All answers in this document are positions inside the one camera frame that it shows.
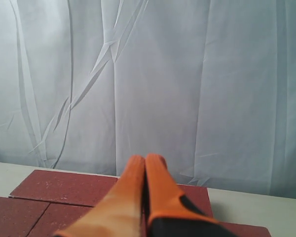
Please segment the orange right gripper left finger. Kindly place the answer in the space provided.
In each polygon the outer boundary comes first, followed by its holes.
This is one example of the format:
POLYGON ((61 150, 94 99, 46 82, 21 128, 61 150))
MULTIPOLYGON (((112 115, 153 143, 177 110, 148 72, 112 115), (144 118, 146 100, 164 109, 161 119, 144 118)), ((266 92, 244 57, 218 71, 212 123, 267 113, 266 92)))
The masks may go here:
POLYGON ((145 159, 133 155, 118 181, 89 212, 56 237, 139 237, 141 235, 142 197, 145 159))

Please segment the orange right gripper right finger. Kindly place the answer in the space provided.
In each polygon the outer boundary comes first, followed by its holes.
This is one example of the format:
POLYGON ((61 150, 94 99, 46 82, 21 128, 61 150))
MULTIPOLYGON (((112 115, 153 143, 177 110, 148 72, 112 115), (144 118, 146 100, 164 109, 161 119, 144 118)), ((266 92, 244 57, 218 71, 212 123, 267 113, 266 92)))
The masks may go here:
POLYGON ((146 156, 147 236, 218 237, 219 222, 198 209, 176 184, 161 155, 146 156))

